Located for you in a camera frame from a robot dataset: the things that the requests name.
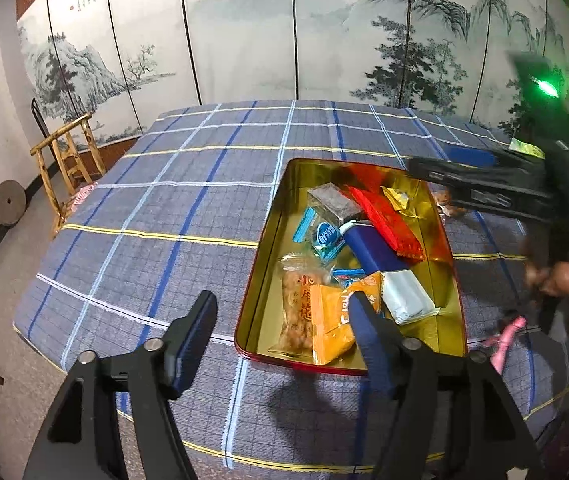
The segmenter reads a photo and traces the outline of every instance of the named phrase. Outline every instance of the plaid tablecloth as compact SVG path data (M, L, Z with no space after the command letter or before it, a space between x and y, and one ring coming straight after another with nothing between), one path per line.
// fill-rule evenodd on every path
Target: plaid tablecloth
M455 117L326 101L246 102L161 115L52 242L15 327L55 366L84 349L131 351L186 314L203 289L220 315L194 387L173 403L187 449L262 478L365 478L394 406L361 378L257 368L232 337L264 220L294 157L402 168L448 145L509 140ZM515 220L470 212L447 235L469 346L525 298ZM504 379L534 436L569 406L569 343L529 327ZM128 394L120 409L131 413ZM444 450L443 396L430 459Z

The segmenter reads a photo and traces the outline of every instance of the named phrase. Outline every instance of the green light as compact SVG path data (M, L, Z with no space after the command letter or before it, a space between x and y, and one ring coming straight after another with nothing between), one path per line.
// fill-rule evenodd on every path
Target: green light
M558 97L558 91L555 86L548 81L538 81L538 88L545 92L548 96Z

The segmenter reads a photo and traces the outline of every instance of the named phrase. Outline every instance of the gray floor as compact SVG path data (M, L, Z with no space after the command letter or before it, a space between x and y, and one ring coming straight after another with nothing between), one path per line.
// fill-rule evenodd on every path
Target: gray floor
M61 196L64 184L53 180ZM53 212L40 190L24 217L0 245L0 473L5 480L22 478L24 466L63 374L26 345L12 327L13 312L22 292L36 275L49 244ZM122 447L129 478L143 479L144 473L135 442L133 422L120 418ZM200 478L238 479L229 470L211 462L194 460Z

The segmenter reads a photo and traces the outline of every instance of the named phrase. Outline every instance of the gold tin tray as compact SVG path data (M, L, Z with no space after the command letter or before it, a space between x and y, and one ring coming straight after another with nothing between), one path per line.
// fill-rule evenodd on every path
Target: gold tin tray
M362 170L376 174L383 186L407 193L410 199L407 213L410 216L404 216L404 219L426 255L426 260L412 266L411 270L436 306L442 309L437 316L401 326L401 332L405 336L419 338L436 352L454 356L465 354L465 321L451 249L427 185L408 177L402 170L309 158L289 161L266 219L236 326L234 340L240 354L254 361L319 372L366 373L356 345L324 366L314 365L311 358L296 360L269 351L277 343L282 329L282 282L277 263L283 255L301 250L301 245L293 242L292 236L307 205L307 189L328 182L337 186L362 187L356 177L356 173L362 174ZM337 264L339 267L359 267L347 247L338 255Z

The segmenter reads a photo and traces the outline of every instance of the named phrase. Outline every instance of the gray snack package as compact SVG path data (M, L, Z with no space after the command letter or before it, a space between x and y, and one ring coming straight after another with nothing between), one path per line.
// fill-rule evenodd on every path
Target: gray snack package
M307 205L335 226L360 220L365 214L356 202L344 196L331 182L307 190Z

